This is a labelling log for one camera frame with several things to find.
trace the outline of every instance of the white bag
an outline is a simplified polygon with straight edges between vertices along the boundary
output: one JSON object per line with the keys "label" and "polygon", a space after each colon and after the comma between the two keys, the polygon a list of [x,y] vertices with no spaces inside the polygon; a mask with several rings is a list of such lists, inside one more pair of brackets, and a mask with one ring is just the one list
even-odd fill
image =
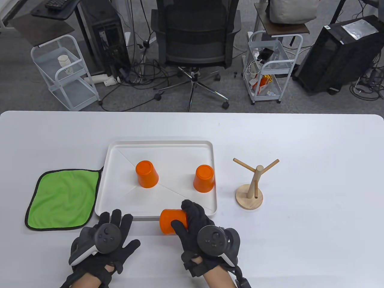
{"label": "white bag", "polygon": [[316,19],[319,0],[269,0],[270,20],[281,24],[304,24]]}

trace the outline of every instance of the hand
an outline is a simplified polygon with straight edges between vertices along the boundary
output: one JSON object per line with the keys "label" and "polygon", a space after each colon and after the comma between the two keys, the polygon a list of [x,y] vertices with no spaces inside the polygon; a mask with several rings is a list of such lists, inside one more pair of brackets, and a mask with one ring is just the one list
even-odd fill
{"label": "hand", "polygon": [[[117,271],[118,274],[120,274],[127,258],[140,246],[140,241],[135,239],[123,248],[123,244],[131,228],[132,220],[133,216],[131,214],[126,214],[121,218],[121,211],[118,209],[113,210],[110,223],[116,225],[121,232],[121,241],[118,248],[108,254],[97,253],[96,255],[90,255],[76,266],[73,266],[72,269],[74,273],[68,276],[67,281],[62,287],[69,287],[85,273],[99,278],[103,284],[108,286],[113,273]],[[99,223],[96,224],[94,228],[98,229],[105,223],[109,223],[108,212],[100,215]],[[76,245],[72,245],[72,250],[73,249],[76,249]]]}
{"label": "hand", "polygon": [[172,221],[171,226],[179,236],[184,251],[200,255],[202,251],[197,244],[197,234],[201,228],[215,223],[206,216],[203,207],[190,200],[184,200],[181,209],[187,214],[188,230],[178,220]]}
{"label": "hand", "polygon": [[203,207],[190,200],[184,200],[181,209],[187,214],[188,230],[178,220],[172,221],[171,226],[179,236],[184,249],[181,257],[185,269],[191,272],[192,277],[200,276],[224,263],[221,257],[205,254],[197,244],[197,234],[201,228],[215,223],[206,216]]}

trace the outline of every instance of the black cloth edge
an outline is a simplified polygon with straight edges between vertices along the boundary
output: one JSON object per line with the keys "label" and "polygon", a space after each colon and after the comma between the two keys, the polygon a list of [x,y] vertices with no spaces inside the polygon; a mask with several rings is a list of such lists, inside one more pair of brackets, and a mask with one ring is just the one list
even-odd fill
{"label": "black cloth edge", "polygon": [[[102,173],[103,169],[104,169],[104,167],[102,167],[100,170],[89,170],[89,169],[60,169],[60,170],[51,170],[51,171],[47,171],[47,172],[43,173],[43,174],[39,177],[39,179],[37,180],[37,184],[36,184],[36,187],[35,187],[35,191],[33,192],[33,196],[32,196],[31,202],[29,203],[28,209],[27,209],[27,211],[26,211],[26,213],[25,213],[25,218],[24,218],[24,224],[25,224],[25,226],[27,226],[28,229],[33,230],[33,231],[66,231],[66,230],[74,230],[74,229],[83,227],[85,224],[88,223],[88,221],[89,221],[89,220],[91,219],[91,217],[92,217],[93,210],[94,210],[95,205],[96,205],[97,194],[98,194],[98,192],[99,192],[99,185],[100,185],[100,180],[101,180],[101,173]],[[77,171],[77,170],[84,170],[84,171],[90,171],[90,172],[99,172],[99,179],[97,180],[97,183],[96,183],[95,201],[94,201],[94,203],[93,203],[93,206],[92,206],[91,212],[90,212],[90,214],[89,214],[89,217],[88,217],[88,219],[85,221],[85,223],[82,224],[82,225],[79,225],[79,226],[75,226],[75,227],[66,227],[66,228],[34,228],[34,227],[29,226],[29,225],[28,225],[29,211],[30,211],[30,209],[31,209],[33,200],[35,199],[35,196],[36,196],[36,194],[37,194],[37,189],[38,189],[38,187],[39,187],[39,184],[40,184],[41,179],[42,179],[45,175],[48,175],[48,174],[50,174],[50,173],[61,172],[61,171]]]}

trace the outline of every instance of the chrome chair base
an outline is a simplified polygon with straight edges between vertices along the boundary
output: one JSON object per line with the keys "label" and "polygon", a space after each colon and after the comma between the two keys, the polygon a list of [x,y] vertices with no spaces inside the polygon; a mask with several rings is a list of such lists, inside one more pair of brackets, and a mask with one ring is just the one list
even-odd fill
{"label": "chrome chair base", "polygon": [[178,83],[178,84],[175,84],[175,85],[171,85],[171,86],[168,86],[168,87],[165,87],[165,88],[162,88],[162,89],[159,89],[158,92],[169,90],[169,89],[173,89],[175,87],[178,87],[178,86],[181,86],[181,85],[184,85],[184,84],[187,84],[187,83],[191,83],[191,92],[190,92],[189,105],[188,105],[187,112],[189,112],[189,110],[191,108],[192,99],[193,99],[193,95],[194,95],[196,86],[200,86],[200,87],[208,90],[209,92],[222,97],[223,99],[225,99],[225,102],[222,104],[222,108],[225,109],[225,110],[229,108],[229,103],[228,103],[229,99],[227,97],[225,97],[224,95],[220,94],[219,92],[209,88],[208,86],[206,86],[205,84],[200,82],[200,81],[212,78],[212,77],[215,77],[215,80],[220,81],[220,75],[219,75],[218,71],[212,72],[209,75],[207,75],[206,77],[199,78],[199,74],[200,73],[199,73],[198,69],[195,70],[195,71],[192,70],[191,73],[188,73],[183,68],[181,68],[181,67],[178,67],[178,68],[179,68],[179,70],[184,75],[186,75],[189,78],[189,80],[181,82],[181,83]]}

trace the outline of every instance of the orange cup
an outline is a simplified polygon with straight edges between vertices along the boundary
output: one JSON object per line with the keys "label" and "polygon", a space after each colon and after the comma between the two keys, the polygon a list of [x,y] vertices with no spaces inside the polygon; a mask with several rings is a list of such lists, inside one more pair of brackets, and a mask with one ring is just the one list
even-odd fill
{"label": "orange cup", "polygon": [[153,164],[149,161],[141,161],[136,165],[136,174],[139,184],[143,188],[152,188],[159,181],[159,175],[156,173]]}
{"label": "orange cup", "polygon": [[173,220],[179,220],[188,229],[187,214],[180,209],[164,209],[160,214],[160,229],[165,235],[175,235],[170,225]]}
{"label": "orange cup", "polygon": [[215,172],[211,166],[201,165],[196,169],[193,187],[201,193],[207,193],[215,185]]}

